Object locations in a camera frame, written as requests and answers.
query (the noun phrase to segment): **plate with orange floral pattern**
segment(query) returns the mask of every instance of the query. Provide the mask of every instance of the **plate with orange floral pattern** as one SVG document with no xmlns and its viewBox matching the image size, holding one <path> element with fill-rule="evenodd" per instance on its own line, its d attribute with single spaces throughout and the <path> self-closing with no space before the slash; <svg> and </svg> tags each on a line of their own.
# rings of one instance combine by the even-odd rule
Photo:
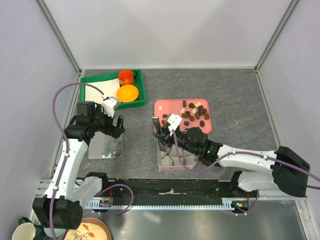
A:
<svg viewBox="0 0 320 240">
<path fill-rule="evenodd" d="M 99 219 L 83 218 L 76 230 L 69 230 L 65 240 L 112 240 L 109 229 Z"/>
</svg>

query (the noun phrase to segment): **green tray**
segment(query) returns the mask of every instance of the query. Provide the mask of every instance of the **green tray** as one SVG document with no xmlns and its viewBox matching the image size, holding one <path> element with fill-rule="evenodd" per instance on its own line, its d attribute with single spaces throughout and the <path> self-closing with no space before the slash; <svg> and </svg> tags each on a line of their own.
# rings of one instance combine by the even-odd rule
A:
<svg viewBox="0 0 320 240">
<path fill-rule="evenodd" d="M 127 109 L 127 108 L 134 108 L 134 107 L 140 107 L 145 105 L 147 97 L 146 97 L 146 91 L 145 91 L 145 85 L 144 85 L 144 78 L 142 76 L 141 69 L 136 69 L 136 71 L 138 72 L 138 74 L 134 80 L 134 85 L 139 91 L 139 95 L 137 99 L 132 102 L 122 102 L 116 109 Z M 117 78 L 118 78 L 118 72 L 113 72 L 113 73 L 107 73 L 107 74 L 96 75 L 96 76 L 85 76 L 81 78 L 80 82 L 89 84 L 89 83 L 108 81 L 108 80 L 117 79 Z M 85 95 L 86 95 L 85 89 L 86 88 L 84 85 L 80 86 L 79 102 L 85 101 Z"/>
</svg>

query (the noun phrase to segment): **white panel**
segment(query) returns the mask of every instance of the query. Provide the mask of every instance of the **white panel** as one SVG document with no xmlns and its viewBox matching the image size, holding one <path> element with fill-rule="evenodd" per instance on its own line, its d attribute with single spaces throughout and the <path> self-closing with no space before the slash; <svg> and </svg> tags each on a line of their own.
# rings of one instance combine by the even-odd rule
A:
<svg viewBox="0 0 320 240">
<path fill-rule="evenodd" d="M 320 176 L 320 1 L 300 1 L 260 75 L 282 145 Z M 312 180 L 309 184 L 320 186 Z M 320 226 L 320 191 L 307 195 Z"/>
<path fill-rule="evenodd" d="M 0 223 L 9 240 L 28 217 L 41 178 L 48 178 L 61 137 L 51 104 L 55 92 L 77 74 L 34 0 L 0 1 Z M 71 100 L 57 101 L 63 122 Z"/>
<path fill-rule="evenodd" d="M 254 66 L 290 0 L 45 0 L 82 68 Z"/>
</svg>

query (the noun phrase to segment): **cup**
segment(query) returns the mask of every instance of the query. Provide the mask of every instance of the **cup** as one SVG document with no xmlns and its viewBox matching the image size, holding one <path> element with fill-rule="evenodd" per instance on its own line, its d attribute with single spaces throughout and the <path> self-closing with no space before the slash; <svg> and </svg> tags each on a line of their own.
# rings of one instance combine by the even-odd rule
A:
<svg viewBox="0 0 320 240">
<path fill-rule="evenodd" d="M 136 70 L 124 69 L 118 73 L 118 79 L 121 86 L 123 85 L 135 85 L 135 79 L 138 76 Z"/>
<path fill-rule="evenodd" d="M 27 217 L 18 220 L 19 226 L 15 229 L 12 240 L 44 240 L 46 237 L 44 228 L 34 225 Z"/>
</svg>

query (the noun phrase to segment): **white cutting board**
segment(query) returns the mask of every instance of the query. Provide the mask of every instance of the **white cutting board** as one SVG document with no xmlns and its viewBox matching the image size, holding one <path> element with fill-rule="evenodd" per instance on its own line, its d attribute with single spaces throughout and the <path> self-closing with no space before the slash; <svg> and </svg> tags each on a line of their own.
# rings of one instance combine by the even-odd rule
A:
<svg viewBox="0 0 320 240">
<path fill-rule="evenodd" d="M 119 79 L 112 79 L 108 81 L 97 81 L 97 82 L 90 82 L 89 84 L 97 87 L 100 89 L 104 94 L 107 94 L 108 97 L 117 97 L 117 91 L 120 88 Z M 102 103 L 101 93 L 98 92 L 96 89 L 90 86 L 85 86 L 85 101 L 94 101 L 97 104 Z"/>
</svg>

